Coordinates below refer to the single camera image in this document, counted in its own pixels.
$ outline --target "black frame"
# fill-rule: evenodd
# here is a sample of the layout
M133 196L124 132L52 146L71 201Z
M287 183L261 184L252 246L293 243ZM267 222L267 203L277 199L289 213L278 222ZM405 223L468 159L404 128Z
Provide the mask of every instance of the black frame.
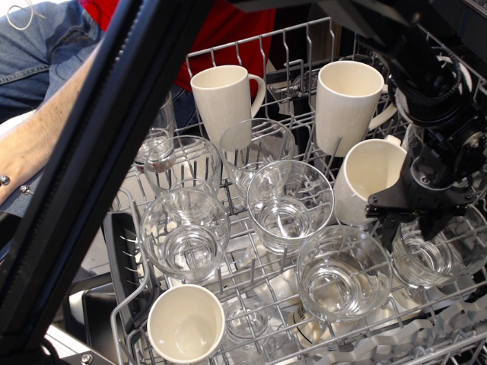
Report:
M0 267L0 363L40 343L212 0L122 0Z

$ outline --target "mug handle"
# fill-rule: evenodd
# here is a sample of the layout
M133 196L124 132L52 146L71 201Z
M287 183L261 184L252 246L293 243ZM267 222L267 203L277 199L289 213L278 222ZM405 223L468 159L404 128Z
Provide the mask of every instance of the mug handle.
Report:
M249 80L257 81L257 86L258 86L257 95L253 100L252 108L250 109L250 114L252 115L253 118L254 116L256 116L257 112L262 106L262 103L264 102L264 97L266 97L266 83L259 76L255 76L252 74L249 74Z
M386 135L386 138L384 138L384 140L389 143L395 144L396 146L401 145L401 140L394 135Z
M387 85L384 85L382 92L386 93L387 91L388 91L388 87ZM396 111L397 111L396 106L393 103L391 103L385 110L382 111L382 113L372 118L370 124L368 125L369 131L371 131L372 129L376 129L379 125L382 125L388 120L390 120L393 117L394 113L396 113Z

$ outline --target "upper dishwasher rack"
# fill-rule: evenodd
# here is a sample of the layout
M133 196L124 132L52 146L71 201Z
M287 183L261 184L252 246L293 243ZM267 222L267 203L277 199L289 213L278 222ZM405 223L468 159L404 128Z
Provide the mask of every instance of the upper dishwasher rack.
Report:
M261 108L261 116L277 119L292 130L298 149L295 159L313 164L326 174L333 184L342 159L325 155L314 143L314 93L318 70L327 62L335 61L339 33L330 18L311 21L293 27L277 30L247 40L241 40L214 49L189 54L186 61L191 72L191 61L201 55L212 57L218 65L218 50L232 48L238 60L245 43L256 43L262 51L263 40L272 37L281 43L282 65L269 66L262 51L260 57L266 70L264 81L268 93ZM427 34L434 46L444 47L432 35ZM303 46L305 59L293 58L292 44ZM346 56L367 62L387 77L387 70L372 52L355 45L354 52ZM476 70L464 64L473 77L473 92L479 104L487 96L485 79ZM390 103L387 97L380 100L378 111ZM373 131L366 138L384 138L395 135L402 138L407 123L398 115ZM202 123L176 130L179 134L205 135ZM211 363L354 363L354 364L417 364L417 363L485 363L485 341L487 340L487 272L485 269L461 282L442 288L423 287L408 290L395 283L391 295L382 309L373 318L361 320L346 330L340 325L321 324L322 336L318 344L303 345L299 329L311 325L309 317L298 317L290 321L291 315L299 310L299 296L281 297L274 290L275 279L293 278L295 257L271 255L262 250L253 233L247 212L235 204L237 194L230 180L223 172L218 197L231 219L231 241L224 262L203 285L211 290L226 306L233 300L245 297L263 299L272 326L270 333L252 340L256 353L244 357L238 352L238 345L223 342ZM138 223L143 211L154 199L145 176L132 168L126 176L123 188L113 202L111 214L130 214L134 224L130 227L137 235ZM485 209L482 185L479 186L478 207ZM368 232L380 238L380 225L373 224ZM131 290L117 293L118 307L112 315L113 336L119 361L131 364L165 363L151 349L146 334L146 319L151 301L164 289L181 284L164 277L154 270L139 249L136 240L126 239L122 245L131 259ZM112 268L120 268L112 262ZM114 281L123 280L124 275L114 275ZM122 318L123 327L117 322ZM266 351L263 343L269 338L275 340L274 351Z

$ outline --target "black cable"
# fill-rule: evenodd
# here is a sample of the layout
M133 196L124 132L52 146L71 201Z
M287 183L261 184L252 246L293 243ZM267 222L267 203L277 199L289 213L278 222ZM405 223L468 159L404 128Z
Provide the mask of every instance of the black cable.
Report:
M413 86L407 83L400 74L400 72L390 64L390 71L393 75L394 82L396 83L397 87L401 90L401 92L406 96L407 100L412 101L416 105L421 106L434 106L439 103L443 103L447 101L450 97L452 97L458 90L462 82L462 71L460 68L460 63L455 59L453 53L447 51L441 47L432 47L434 51L437 51L438 54L445 53L451 60L451 63L446 63L446 67L448 67L455 75L455 83L450 87L450 89L437 97L427 97L426 95L422 94L418 90L416 90Z
M60 363L58 351L54 348L53 344L51 344L49 340L43 338L41 346L49 352L53 365Z

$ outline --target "wire rack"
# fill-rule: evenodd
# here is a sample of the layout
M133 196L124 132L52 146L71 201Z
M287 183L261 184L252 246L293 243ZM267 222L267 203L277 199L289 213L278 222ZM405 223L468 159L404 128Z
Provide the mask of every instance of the wire rack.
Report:
M261 116L277 119L290 128L297 142L295 159L313 164L326 174L331 184L335 182L341 158L325 155L314 143L314 93L317 71L327 62L336 60L337 35L330 18L311 21L283 30L277 30L214 49L189 54L187 63L209 56L218 65L218 50L232 48L238 60L240 49L246 43L259 45L265 38L282 42L284 65L269 67L264 52L261 57L264 80L268 94L261 109ZM441 45L431 34L432 44ZM294 59L288 40L305 45L306 59ZM368 62L377 67L386 78L387 70L374 54L354 46L347 58ZM480 105L487 96L486 80L464 64L473 77L473 91ZM390 101L384 96L377 112ZM384 138L395 135L402 138L407 123L395 115L366 138ZM178 134L205 135L202 123ZM485 209L483 184L479 184L478 206ZM415 290L395 283L387 302L374 315L359 322L343 326L333 323L315 323L301 312L298 294L279 290L279 282L293 281L295 257L273 255L262 249L253 232L247 211L239 204L236 190L224 175L218 197L231 219L231 240L221 267L202 285L220 299L224 306L243 298L258 298L269 315L271 330L235 344L223 341L218 352L209 359L215 364L236 363L354 363L354 364L417 364L417 363L485 363L487 359L487 272L485 269L457 283L445 287L419 287ZM132 168L113 203L111 214L129 214L133 218L130 230L137 236L138 223L143 211L154 199L145 176ZM367 228L369 234L380 238L379 223ZM116 255L110 257L113 280L125 290L116 290L118 307L112 314L112 330L119 362L130 364L165 363L152 350L146 333L148 311L153 300L165 289L184 283L164 277L145 259L137 240L119 235L115 249L122 250L128 263L120 265ZM130 279L118 271L128 270ZM308 341L309 335L301 330L313 327L319 333L318 341ZM267 344L275 346L269 350ZM253 343L253 352L243 349Z

